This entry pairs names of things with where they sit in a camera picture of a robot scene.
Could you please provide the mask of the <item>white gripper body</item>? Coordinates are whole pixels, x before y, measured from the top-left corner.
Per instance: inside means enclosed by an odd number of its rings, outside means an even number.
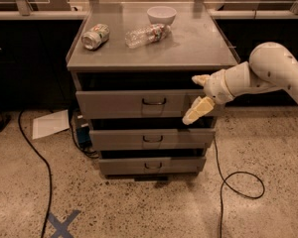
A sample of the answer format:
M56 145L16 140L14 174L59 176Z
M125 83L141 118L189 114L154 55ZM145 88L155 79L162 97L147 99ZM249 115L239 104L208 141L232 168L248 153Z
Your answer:
M221 69L209 75L204 84L204 93L215 104L226 104L234 100L225 82L225 70Z

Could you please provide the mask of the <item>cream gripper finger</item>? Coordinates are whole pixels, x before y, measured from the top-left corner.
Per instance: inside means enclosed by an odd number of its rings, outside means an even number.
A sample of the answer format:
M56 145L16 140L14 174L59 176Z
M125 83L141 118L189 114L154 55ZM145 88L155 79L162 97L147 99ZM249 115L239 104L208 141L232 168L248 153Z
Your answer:
M209 97L197 97L182 121L185 125L190 125L210 113L214 107L215 103Z
M208 74L194 75L192 77L192 81L199 86L204 86L209 78L210 76Z

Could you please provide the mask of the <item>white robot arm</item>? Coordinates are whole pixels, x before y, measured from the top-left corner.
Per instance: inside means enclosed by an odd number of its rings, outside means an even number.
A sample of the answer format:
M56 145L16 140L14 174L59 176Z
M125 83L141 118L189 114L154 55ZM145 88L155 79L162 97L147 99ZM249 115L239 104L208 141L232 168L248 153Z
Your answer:
M243 94L286 91L298 104L298 61L282 45L267 42L257 46L245 61L212 74L192 77L203 88L182 121L186 125L210 113L216 104L226 104Z

